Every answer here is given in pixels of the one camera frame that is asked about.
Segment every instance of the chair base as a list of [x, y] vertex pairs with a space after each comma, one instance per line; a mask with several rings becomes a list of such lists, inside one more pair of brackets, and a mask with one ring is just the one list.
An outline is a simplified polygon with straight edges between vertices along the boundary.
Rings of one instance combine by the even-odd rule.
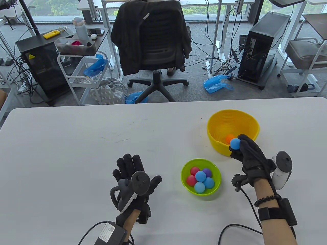
[[170, 93], [167, 91], [165, 86], [177, 84], [177, 83], [183, 83], [184, 86], [188, 86], [189, 82], [187, 79], [183, 78], [170, 78], [170, 79], [164, 79], [161, 80], [161, 72], [158, 70], [153, 71], [152, 77], [153, 79], [147, 79], [147, 78], [131, 78], [129, 80], [129, 83], [127, 84], [130, 88], [133, 86], [133, 83], [140, 83], [144, 85], [148, 85], [146, 90], [143, 91], [143, 93], [137, 98], [135, 103], [141, 103], [147, 96], [152, 94], [154, 91], [159, 91], [160, 93], [165, 96], [169, 102], [176, 102], [174, 98], [170, 95]]

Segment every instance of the red object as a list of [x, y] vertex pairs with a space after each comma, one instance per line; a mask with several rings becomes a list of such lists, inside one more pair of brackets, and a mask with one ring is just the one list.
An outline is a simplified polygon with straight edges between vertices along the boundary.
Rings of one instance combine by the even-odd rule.
[[226, 136], [226, 142], [227, 142], [227, 144], [229, 144], [229, 143], [231, 142], [231, 140], [234, 139], [234, 138], [236, 138], [235, 135], [233, 135], [233, 134], [228, 134], [228, 135]]
[[75, 41], [72, 43], [72, 45], [80, 46], [82, 43], [80, 41]]
[[199, 171], [200, 171], [200, 169], [198, 167], [193, 167], [193, 168], [191, 168], [191, 175], [194, 175], [195, 176], [195, 174], [197, 172], [199, 172]]
[[194, 175], [190, 175], [187, 177], [187, 180], [186, 180], [186, 183], [190, 186], [190, 187], [194, 187], [195, 184], [197, 183], [198, 181], [196, 180], [195, 176]]

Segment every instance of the white cart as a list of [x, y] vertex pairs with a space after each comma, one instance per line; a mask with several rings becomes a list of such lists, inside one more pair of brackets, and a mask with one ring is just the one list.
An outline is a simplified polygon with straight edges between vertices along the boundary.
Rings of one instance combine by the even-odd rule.
[[[97, 53], [103, 54], [104, 58], [108, 60], [108, 56], [104, 52], [97, 51]], [[77, 65], [76, 69], [72, 73], [72, 75], [67, 75], [64, 67], [62, 66], [62, 62], [61, 62], [62, 58], [67, 58], [67, 57], [81, 57], [82, 58], [81, 61], [79, 62], [79, 64]], [[70, 87], [70, 90], [72, 91], [74, 98], [77, 101], [77, 104], [79, 106], [98, 105], [99, 103], [101, 103], [100, 95], [98, 93], [97, 88], [100, 86], [103, 76], [107, 70], [109, 70], [110, 77], [112, 78], [111, 69], [108, 69], [109, 62], [105, 66], [104, 70], [102, 71], [101, 76], [98, 77], [97, 80], [92, 80], [91, 78], [85, 76], [83, 74], [83, 71], [86, 68], [88, 68], [90, 65], [97, 62], [98, 61], [97, 58], [86, 58], [86, 57], [80, 56], [80, 55], [58, 55], [57, 61], [58, 61], [58, 64], [60, 66], [62, 73], [64, 74], [64, 76], [66, 78], [66, 81]], [[75, 87], [85, 88], [85, 91], [80, 100], [77, 98], [77, 95], [74, 91]], [[97, 102], [96, 100], [94, 100], [90, 97], [91, 89], [95, 89], [96, 96], [98, 98], [98, 101], [100, 101], [100, 102]]]

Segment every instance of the blue ball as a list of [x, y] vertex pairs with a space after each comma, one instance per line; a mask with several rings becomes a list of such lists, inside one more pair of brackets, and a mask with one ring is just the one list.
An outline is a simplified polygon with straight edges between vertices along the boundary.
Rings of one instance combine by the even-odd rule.
[[198, 171], [196, 174], [195, 174], [195, 178], [197, 179], [197, 181], [199, 181], [199, 182], [203, 182], [203, 181], [205, 181], [205, 179], [206, 179], [206, 174], [205, 174], [205, 172], [203, 172], [203, 171]]
[[207, 189], [212, 189], [215, 186], [215, 181], [213, 178], [206, 178], [204, 185]]
[[240, 139], [234, 138], [230, 141], [229, 145], [231, 146], [232, 149], [238, 150], [240, 149], [240, 142], [241, 142]]
[[201, 194], [205, 191], [205, 185], [202, 182], [197, 182], [194, 189], [197, 193]]

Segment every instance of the yellow bowl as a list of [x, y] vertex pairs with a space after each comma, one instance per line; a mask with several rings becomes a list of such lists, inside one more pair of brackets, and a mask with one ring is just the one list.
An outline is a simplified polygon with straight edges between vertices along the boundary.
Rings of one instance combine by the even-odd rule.
[[245, 134], [256, 140], [260, 132], [257, 120], [249, 114], [237, 110], [222, 110], [211, 116], [207, 125], [207, 133], [213, 148], [224, 156], [230, 156], [229, 143], [226, 137], [229, 134], [237, 137]]

